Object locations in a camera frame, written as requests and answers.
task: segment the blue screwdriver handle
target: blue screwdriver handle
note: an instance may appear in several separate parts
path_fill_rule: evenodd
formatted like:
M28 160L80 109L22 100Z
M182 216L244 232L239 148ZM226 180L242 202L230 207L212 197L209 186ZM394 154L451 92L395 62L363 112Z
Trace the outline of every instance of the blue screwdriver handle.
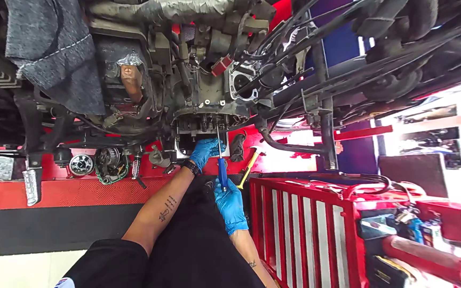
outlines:
M225 159L218 158L218 180L220 180L220 185L223 188L228 188L227 183L227 169L225 168Z

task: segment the hammer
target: hammer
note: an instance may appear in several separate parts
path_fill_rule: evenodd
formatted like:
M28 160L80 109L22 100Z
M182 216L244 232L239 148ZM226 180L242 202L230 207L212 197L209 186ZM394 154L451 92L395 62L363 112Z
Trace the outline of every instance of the hammer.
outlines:
M247 180L248 174L250 174L252 166L256 162L257 157L259 157L259 155L261 156L266 155L266 152L264 152L262 148L259 146L252 146L250 148L255 148L256 151L253 153L252 159L250 159L250 162L248 162L247 168L245 170L245 174L243 174L243 179L241 179L241 183L237 186L240 189L243 189L243 184L245 184L245 180Z

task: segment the watch strap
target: watch strap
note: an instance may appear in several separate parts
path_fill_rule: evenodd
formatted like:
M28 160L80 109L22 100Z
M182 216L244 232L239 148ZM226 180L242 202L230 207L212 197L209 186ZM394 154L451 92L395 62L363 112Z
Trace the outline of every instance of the watch strap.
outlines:
M200 169L198 169L198 166L189 160L184 160L181 167L188 168L193 173L193 175L195 175L195 177L197 177L200 174Z

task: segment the yellow hammer handle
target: yellow hammer handle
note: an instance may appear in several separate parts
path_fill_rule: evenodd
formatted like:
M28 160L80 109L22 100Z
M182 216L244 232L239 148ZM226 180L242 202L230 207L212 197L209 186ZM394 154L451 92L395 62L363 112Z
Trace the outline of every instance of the yellow hammer handle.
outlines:
M247 170L245 171L245 174L243 175L243 179L241 179L241 183L237 186L239 189L243 189L245 180L247 180L248 174L250 174L250 171L252 170L252 166L256 162L257 157L259 157L259 153L254 152L254 154L252 155L252 159L250 159L250 162L248 162Z

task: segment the blue rubber glove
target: blue rubber glove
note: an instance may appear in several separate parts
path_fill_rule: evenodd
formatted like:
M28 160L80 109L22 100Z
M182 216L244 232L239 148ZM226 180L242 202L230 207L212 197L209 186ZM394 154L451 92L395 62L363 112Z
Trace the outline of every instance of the blue rubber glove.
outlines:
M222 152L225 151L225 145L220 140ZM205 164L208 162L209 157L218 156L218 139L203 139L197 142L192 155L189 160L195 162L199 170L202 172Z
M229 236L236 230L248 230L247 219L245 218L245 212L243 212L241 191L230 179L228 179L227 192L223 192L220 180L216 178L214 200L223 216L225 230L227 230Z

